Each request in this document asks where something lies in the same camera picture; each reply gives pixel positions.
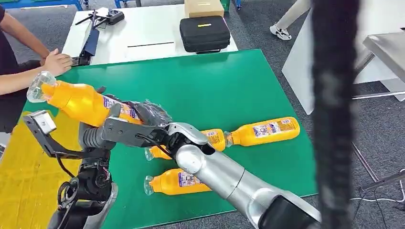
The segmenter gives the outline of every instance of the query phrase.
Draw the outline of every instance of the sneaker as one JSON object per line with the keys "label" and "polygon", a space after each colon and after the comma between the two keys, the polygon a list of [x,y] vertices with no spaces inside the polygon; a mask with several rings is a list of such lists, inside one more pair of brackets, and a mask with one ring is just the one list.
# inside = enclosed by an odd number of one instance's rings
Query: sneaker
{"label": "sneaker", "polygon": [[270,26],[270,32],[284,41],[291,40],[291,35],[289,32],[287,30],[279,29],[275,24]]}

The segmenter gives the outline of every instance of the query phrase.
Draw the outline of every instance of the human hand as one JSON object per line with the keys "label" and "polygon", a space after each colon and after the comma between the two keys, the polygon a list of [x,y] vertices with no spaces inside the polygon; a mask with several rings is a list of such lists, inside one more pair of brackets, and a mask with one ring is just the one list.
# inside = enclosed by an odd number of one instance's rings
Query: human hand
{"label": "human hand", "polygon": [[41,58],[41,60],[39,61],[39,63],[41,64],[41,66],[43,66],[43,65],[45,64],[45,60],[46,60],[46,57],[45,57],[45,58]]}
{"label": "human hand", "polygon": [[43,65],[43,68],[55,77],[69,71],[73,64],[69,55],[58,54],[58,52],[59,50],[55,49],[49,53]]}

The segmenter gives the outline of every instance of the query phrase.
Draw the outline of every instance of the black zipper case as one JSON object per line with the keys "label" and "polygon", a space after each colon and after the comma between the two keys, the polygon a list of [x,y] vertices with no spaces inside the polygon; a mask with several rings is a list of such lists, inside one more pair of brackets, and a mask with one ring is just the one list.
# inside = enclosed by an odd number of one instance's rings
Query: black zipper case
{"label": "black zipper case", "polygon": [[210,16],[184,18],[180,21],[180,34],[187,52],[219,52],[226,48],[231,33],[223,17]]}

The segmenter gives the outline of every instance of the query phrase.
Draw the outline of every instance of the green table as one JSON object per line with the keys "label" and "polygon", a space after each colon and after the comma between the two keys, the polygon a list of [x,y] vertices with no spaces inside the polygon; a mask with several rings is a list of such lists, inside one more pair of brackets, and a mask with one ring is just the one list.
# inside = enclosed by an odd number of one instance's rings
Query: green table
{"label": "green table", "polygon": [[[296,117],[260,50],[78,67],[59,79],[95,88],[106,86],[106,93],[124,100],[149,99],[161,104],[175,121],[200,130],[233,131],[244,124]],[[49,108],[46,104],[25,105],[28,111]],[[292,140],[232,146],[224,152],[272,185],[299,196],[317,192],[312,145],[302,127]],[[234,210],[213,192],[146,196],[145,176],[160,175],[176,164],[163,159],[147,161],[143,149],[117,144],[110,168],[119,191],[104,229],[141,228]]]}

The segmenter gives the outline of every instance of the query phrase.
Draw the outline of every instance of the plastic bottle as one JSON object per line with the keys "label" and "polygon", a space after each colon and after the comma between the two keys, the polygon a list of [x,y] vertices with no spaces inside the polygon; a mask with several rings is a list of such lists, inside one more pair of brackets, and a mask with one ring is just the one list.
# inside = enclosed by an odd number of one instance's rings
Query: plastic bottle
{"label": "plastic bottle", "polygon": [[[208,140],[216,150],[223,151],[225,147],[232,145],[253,146],[289,140],[298,136],[299,131],[298,121],[294,117],[285,117],[243,125],[233,132],[222,132],[221,129],[204,130],[201,132],[208,137]],[[171,157],[156,146],[145,148],[145,157],[148,161],[154,158],[171,160]]]}
{"label": "plastic bottle", "polygon": [[[201,133],[205,134],[208,137],[208,140],[211,142],[211,145],[218,151],[223,151],[225,149],[225,136],[221,129],[212,129],[204,130]],[[157,146],[150,148],[145,148],[145,157],[148,161],[154,158],[163,158],[166,160],[171,160],[167,154],[161,151]]]}
{"label": "plastic bottle", "polygon": [[164,172],[157,177],[146,176],[143,184],[146,195],[161,192],[166,195],[179,195],[194,192],[211,191],[193,175],[175,168]]}
{"label": "plastic bottle", "polygon": [[226,147],[253,146],[292,139],[299,135],[299,123],[294,117],[277,118],[243,125],[235,131],[224,134]]}
{"label": "plastic bottle", "polygon": [[[71,84],[56,80],[49,72],[41,72],[30,85],[27,98],[32,103],[47,102],[80,122],[100,126],[107,118],[110,107],[120,103],[99,94],[87,84]],[[120,118],[142,124],[134,109],[121,103]]]}

